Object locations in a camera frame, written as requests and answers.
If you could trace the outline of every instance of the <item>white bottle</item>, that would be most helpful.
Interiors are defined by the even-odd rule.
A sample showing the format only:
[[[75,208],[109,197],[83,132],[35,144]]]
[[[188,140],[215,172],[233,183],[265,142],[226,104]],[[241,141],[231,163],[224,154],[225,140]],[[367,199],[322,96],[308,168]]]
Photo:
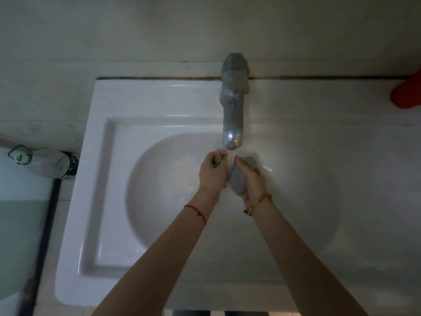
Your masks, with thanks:
[[[27,152],[16,150],[24,147]],[[53,179],[68,180],[76,175],[79,160],[72,154],[66,154],[53,149],[42,149],[32,152],[26,146],[20,145],[9,152],[16,163],[25,165],[32,173],[51,177]]]

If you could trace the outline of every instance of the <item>hand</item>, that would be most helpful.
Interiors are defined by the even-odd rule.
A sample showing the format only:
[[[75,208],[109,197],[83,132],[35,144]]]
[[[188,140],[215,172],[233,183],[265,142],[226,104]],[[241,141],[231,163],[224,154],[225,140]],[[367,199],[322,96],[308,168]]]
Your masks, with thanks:
[[[260,170],[251,169],[241,158],[235,157],[235,164],[247,179],[247,192],[240,195],[246,208],[250,207],[260,196],[267,192],[266,179]]]
[[[213,160],[217,155],[223,155],[224,159],[218,167],[214,167]],[[210,152],[206,155],[205,160],[200,166],[199,172],[199,189],[198,194],[204,194],[215,202],[219,200],[219,193],[227,181],[228,174],[228,161],[227,161],[228,152],[218,151]]]

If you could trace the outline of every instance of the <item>sink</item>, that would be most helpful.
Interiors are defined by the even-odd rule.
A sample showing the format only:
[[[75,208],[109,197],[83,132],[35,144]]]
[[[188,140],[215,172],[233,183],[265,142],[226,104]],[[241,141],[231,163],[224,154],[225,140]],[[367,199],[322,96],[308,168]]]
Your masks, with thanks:
[[[253,80],[243,145],[277,207],[369,313],[419,310],[421,110],[397,80]],[[99,80],[55,291],[97,306],[190,200],[222,149],[220,82]],[[297,311],[227,187],[168,308]]]

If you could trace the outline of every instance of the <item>chrome faucet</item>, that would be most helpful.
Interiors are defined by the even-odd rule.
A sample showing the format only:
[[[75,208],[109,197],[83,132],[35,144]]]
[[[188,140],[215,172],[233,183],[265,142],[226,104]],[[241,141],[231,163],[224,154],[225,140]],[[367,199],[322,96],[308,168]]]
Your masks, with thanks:
[[[222,64],[222,97],[224,132],[222,143],[234,150],[243,143],[243,103],[249,94],[250,68],[242,53],[230,53]]]

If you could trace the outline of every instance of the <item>red cloth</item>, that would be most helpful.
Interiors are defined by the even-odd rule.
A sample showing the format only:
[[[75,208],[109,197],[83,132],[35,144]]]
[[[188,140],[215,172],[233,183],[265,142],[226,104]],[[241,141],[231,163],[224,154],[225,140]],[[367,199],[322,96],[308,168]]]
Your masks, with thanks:
[[[401,109],[421,104],[421,70],[411,75],[390,93],[392,102]]]

